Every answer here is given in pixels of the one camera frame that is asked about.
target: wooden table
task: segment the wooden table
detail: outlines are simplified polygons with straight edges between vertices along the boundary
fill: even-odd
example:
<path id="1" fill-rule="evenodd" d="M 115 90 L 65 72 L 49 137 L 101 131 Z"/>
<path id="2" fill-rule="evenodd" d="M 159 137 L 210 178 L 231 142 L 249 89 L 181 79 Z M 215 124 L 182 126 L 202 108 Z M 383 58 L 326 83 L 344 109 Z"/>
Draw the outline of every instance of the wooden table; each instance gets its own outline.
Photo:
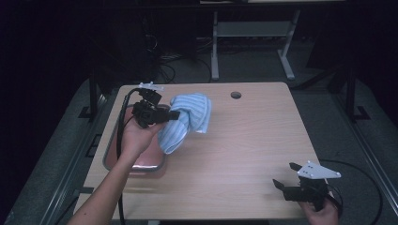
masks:
<path id="1" fill-rule="evenodd" d="M 96 188 L 107 174 L 102 164 L 124 96 L 115 100 L 84 186 Z M 284 200 L 275 178 L 297 186 L 289 162 L 317 162 L 311 141 L 283 82 L 168 84 L 161 103 L 178 94 L 201 92 L 212 101 L 206 134 L 190 133 L 166 159 L 160 178 L 130 178 L 123 194 L 128 219 L 302 218 Z M 239 92 L 240 99 L 231 97 Z M 133 94 L 130 103 L 140 100 Z M 89 197 L 81 194 L 75 210 Z M 114 218 L 118 218 L 116 208 Z"/>

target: metal frame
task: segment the metal frame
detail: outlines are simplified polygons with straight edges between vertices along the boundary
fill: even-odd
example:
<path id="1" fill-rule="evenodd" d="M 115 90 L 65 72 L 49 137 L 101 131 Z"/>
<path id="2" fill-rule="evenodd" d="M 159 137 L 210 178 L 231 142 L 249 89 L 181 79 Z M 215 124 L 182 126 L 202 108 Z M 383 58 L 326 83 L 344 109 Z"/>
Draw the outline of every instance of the metal frame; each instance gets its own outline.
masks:
<path id="1" fill-rule="evenodd" d="M 388 174 L 383 169 L 380 161 L 377 159 L 376 155 L 374 154 L 374 148 L 366 141 L 365 137 L 363 136 L 359 126 L 355 121 L 352 119 L 352 115 L 347 112 L 346 104 L 344 107 L 344 101 L 340 99 L 338 96 L 333 96 L 333 100 L 335 104 L 338 106 L 337 108 L 343 115 L 343 119 L 348 124 L 349 128 L 351 129 L 353 135 L 355 136 L 358 144 L 360 145 L 360 149 L 362 150 L 363 155 L 365 156 L 367 165 L 371 169 L 376 182 L 379 184 L 380 189 L 383 191 L 384 196 L 386 197 L 387 201 L 389 202 L 392 210 L 394 211 L 395 215 L 398 216 L 398 190 L 390 180 Z"/>
<path id="2" fill-rule="evenodd" d="M 96 135 L 96 130 L 98 129 L 99 120 L 101 119 L 100 116 L 103 113 L 105 104 L 107 99 L 104 95 L 100 95 L 96 106 L 98 107 L 97 113 L 94 115 L 93 120 L 87 123 L 85 127 L 83 127 L 82 133 L 83 136 L 80 139 L 79 145 L 76 150 L 73 152 L 71 161 L 66 168 L 61 181 L 59 182 L 58 187 L 53 193 L 53 198 L 49 203 L 46 212 L 44 213 L 41 222 L 41 225 L 50 225 L 54 224 L 56 220 L 56 216 L 59 214 L 59 209 L 64 202 L 65 198 L 67 197 L 72 177 L 76 173 L 77 164 L 80 161 L 80 158 L 84 157 L 86 149 L 88 149 L 89 145 L 91 144 L 90 137 L 94 137 Z"/>
<path id="3" fill-rule="evenodd" d="M 219 22 L 218 12 L 214 11 L 213 51 L 211 53 L 211 79 L 220 78 L 217 56 L 217 37 L 286 37 L 286 42 L 278 55 L 288 80 L 295 80 L 295 75 L 287 60 L 287 52 L 296 30 L 300 10 L 296 10 L 291 21 L 283 22 Z"/>

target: dark background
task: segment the dark background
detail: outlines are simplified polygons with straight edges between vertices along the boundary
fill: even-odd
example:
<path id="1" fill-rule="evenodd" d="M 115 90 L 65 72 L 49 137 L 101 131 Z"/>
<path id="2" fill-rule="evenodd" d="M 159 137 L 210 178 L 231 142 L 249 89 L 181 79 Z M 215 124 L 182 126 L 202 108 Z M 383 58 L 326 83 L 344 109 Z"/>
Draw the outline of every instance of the dark background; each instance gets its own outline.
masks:
<path id="1" fill-rule="evenodd" d="M 317 38 L 309 62 L 313 68 L 327 69 L 348 58 L 357 77 L 398 125 L 398 8 L 387 1 L 349 3 L 322 15 L 303 10 L 295 38 Z M 0 3 L 0 222 L 90 74 L 96 74 L 103 93 L 121 83 L 150 80 L 156 76 L 156 55 L 146 53 L 145 34 L 194 57 L 194 38 L 211 32 L 211 25 L 205 26 L 211 24 L 211 13 L 157 12 L 148 30 L 141 15 L 104 15 L 99 6 L 97 1 Z"/>

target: striped cloth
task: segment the striped cloth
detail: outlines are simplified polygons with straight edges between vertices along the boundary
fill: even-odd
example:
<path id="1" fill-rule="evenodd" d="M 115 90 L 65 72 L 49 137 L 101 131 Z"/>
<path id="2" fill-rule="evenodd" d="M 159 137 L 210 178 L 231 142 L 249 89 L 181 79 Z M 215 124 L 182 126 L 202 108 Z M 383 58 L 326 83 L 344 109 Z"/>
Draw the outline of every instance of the striped cloth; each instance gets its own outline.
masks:
<path id="1" fill-rule="evenodd" d="M 211 114 L 211 100 L 204 94 L 178 95 L 170 101 L 178 120 L 170 120 L 158 133 L 159 146 L 165 154 L 173 153 L 191 131 L 206 133 Z"/>

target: human arm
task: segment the human arm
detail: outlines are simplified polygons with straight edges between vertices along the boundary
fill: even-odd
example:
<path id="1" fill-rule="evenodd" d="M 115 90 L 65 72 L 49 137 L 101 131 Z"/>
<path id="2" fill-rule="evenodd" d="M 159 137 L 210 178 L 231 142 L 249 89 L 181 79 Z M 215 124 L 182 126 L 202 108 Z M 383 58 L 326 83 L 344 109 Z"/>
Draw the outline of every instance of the human arm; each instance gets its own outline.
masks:
<path id="1" fill-rule="evenodd" d="M 129 178 L 131 167 L 165 124 L 141 128 L 131 119 L 124 128 L 122 153 L 101 184 L 80 207 L 68 224 L 109 224 L 117 201 Z"/>
<path id="2" fill-rule="evenodd" d="M 339 216 L 336 206 L 328 199 L 324 201 L 324 207 L 318 212 L 307 202 L 298 202 L 311 225 L 338 225 Z"/>

